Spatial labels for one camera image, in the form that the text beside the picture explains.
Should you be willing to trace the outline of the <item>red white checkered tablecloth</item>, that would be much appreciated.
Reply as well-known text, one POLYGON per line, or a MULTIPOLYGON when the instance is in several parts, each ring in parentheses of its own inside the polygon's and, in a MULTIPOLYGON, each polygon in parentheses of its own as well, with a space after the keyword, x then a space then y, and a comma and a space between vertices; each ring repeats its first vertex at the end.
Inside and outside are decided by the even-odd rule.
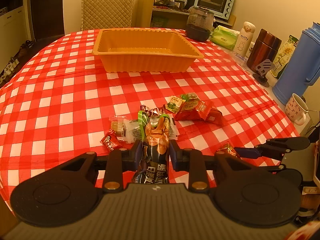
POLYGON ((229 142, 253 147, 298 135, 267 93, 222 49, 198 43, 203 58, 185 72, 107 73, 92 49, 98 32, 67 34, 37 53, 1 89, 1 197, 19 183, 86 151, 106 154, 110 117, 136 119, 141 105, 160 107, 196 93, 222 112, 221 127, 177 122, 180 147, 211 155, 229 142))

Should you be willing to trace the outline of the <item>blue thermos jug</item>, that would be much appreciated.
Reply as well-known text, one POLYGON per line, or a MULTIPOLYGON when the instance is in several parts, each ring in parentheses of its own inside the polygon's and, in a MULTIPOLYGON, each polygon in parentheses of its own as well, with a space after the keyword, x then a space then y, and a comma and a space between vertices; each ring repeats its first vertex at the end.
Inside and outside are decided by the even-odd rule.
POLYGON ((319 23, 302 31, 299 42, 272 91, 286 104, 293 93, 302 96, 319 78, 319 23))

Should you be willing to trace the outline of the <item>dark sausage snack packet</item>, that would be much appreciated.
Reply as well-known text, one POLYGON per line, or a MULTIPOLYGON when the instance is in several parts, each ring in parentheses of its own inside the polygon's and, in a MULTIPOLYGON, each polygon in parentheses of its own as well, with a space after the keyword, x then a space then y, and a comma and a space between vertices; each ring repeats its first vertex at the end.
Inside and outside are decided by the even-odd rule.
POLYGON ((142 155, 132 182, 136 184, 167 184, 169 165, 170 118, 166 114, 152 124, 145 111, 138 112, 142 135, 142 155))

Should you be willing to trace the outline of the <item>green yellow candy packet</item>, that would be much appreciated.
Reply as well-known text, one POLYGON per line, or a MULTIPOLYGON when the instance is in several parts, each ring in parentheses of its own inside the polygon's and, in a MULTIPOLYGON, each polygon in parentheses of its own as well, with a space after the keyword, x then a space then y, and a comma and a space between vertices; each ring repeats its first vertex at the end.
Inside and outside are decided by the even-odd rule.
POLYGON ((171 113, 177 113, 185 100, 177 96, 171 96, 169 102, 165 105, 166 110, 171 113))

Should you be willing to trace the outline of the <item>small red candy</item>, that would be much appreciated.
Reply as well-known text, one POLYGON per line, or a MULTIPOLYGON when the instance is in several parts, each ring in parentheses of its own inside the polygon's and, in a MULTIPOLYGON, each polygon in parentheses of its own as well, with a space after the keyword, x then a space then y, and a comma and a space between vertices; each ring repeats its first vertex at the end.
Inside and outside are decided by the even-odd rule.
POLYGON ((106 132, 100 143, 106 147, 108 153, 118 150, 122 147, 113 129, 110 129, 108 132, 106 132))

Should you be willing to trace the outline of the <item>orange plastic tray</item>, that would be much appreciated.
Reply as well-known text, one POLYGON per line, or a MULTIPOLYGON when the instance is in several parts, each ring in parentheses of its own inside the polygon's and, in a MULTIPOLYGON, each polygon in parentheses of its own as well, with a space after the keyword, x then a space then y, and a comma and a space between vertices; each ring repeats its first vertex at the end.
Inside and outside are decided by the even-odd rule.
POLYGON ((185 72, 204 58, 180 33, 154 28, 101 29, 92 53, 108 73, 185 72))

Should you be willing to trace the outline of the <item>green candy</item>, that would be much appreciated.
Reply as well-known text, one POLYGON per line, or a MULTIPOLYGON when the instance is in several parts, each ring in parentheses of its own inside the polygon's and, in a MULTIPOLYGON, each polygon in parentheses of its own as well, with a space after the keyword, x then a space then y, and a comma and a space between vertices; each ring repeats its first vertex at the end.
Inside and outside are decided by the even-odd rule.
POLYGON ((192 100, 199 100, 199 97, 196 93, 187 93, 187 94, 181 94, 181 99, 183 99, 185 102, 192 101, 192 100))

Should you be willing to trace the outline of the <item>white miffy bottle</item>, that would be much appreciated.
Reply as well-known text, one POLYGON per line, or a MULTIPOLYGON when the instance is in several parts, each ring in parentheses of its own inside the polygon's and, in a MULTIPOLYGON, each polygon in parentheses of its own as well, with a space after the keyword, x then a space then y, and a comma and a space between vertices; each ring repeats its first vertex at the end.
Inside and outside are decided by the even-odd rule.
POLYGON ((254 32, 255 25, 251 22, 244 22, 233 51, 240 56, 245 57, 251 44, 254 32))

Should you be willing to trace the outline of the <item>large red snack packet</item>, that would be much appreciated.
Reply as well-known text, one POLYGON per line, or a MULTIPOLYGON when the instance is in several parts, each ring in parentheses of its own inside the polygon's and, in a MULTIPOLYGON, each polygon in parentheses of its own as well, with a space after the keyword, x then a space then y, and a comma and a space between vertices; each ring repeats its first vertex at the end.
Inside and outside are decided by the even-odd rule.
POLYGON ((175 115, 176 121, 205 121, 222 126, 223 115, 211 101, 189 100, 184 102, 175 115))

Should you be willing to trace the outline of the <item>white patterned mug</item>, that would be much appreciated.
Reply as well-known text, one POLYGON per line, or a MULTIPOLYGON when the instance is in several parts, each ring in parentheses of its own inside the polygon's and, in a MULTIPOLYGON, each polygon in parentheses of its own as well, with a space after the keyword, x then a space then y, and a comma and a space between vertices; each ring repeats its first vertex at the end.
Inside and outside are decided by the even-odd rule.
POLYGON ((296 93, 291 95, 285 105, 285 114, 298 126, 302 126, 306 122, 306 114, 308 111, 309 109, 306 103, 296 93))

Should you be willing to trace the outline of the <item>clear pastry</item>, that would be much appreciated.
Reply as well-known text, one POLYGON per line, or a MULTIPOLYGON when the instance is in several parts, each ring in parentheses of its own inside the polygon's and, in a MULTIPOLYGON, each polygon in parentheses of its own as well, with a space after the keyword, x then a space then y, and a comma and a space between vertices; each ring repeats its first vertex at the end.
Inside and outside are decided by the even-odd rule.
POLYGON ((124 116, 112 116, 109 118, 109 121, 111 129, 115 131, 118 140, 132 144, 142 138, 137 119, 129 120, 124 116))

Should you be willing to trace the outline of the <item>white cabinet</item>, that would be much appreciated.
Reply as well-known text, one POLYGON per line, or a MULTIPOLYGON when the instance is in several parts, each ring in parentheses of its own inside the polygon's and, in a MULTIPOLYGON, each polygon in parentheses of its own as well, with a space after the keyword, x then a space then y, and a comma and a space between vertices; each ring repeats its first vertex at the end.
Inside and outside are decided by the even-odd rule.
POLYGON ((27 39, 23 0, 1 0, 1 70, 27 39))

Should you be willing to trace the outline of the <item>gold candy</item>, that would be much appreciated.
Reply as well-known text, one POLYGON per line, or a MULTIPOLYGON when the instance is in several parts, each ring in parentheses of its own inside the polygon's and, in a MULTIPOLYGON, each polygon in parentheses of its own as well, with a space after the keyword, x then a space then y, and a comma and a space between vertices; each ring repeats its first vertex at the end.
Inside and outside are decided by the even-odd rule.
POLYGON ((240 158, 240 155, 236 152, 230 142, 226 142, 221 148, 219 148, 215 154, 229 154, 234 157, 240 158))

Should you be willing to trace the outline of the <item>dark glass jar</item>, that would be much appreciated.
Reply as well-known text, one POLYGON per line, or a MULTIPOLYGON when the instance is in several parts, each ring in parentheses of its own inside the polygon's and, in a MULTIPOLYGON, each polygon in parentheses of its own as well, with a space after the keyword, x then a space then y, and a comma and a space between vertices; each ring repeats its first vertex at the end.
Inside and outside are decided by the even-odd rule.
POLYGON ((214 14, 200 7, 191 7, 185 29, 186 36, 192 40, 206 42, 215 22, 214 14))

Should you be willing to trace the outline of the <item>red brown snack packet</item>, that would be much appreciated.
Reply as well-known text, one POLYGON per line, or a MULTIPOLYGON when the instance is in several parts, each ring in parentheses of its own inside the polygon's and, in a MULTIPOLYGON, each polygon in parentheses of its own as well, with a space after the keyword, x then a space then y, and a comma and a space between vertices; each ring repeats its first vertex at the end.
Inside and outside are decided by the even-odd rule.
POLYGON ((144 111, 148 117, 157 117, 157 116, 166 114, 166 109, 164 105, 161 107, 155 107, 155 108, 150 108, 146 105, 140 105, 140 110, 144 111))

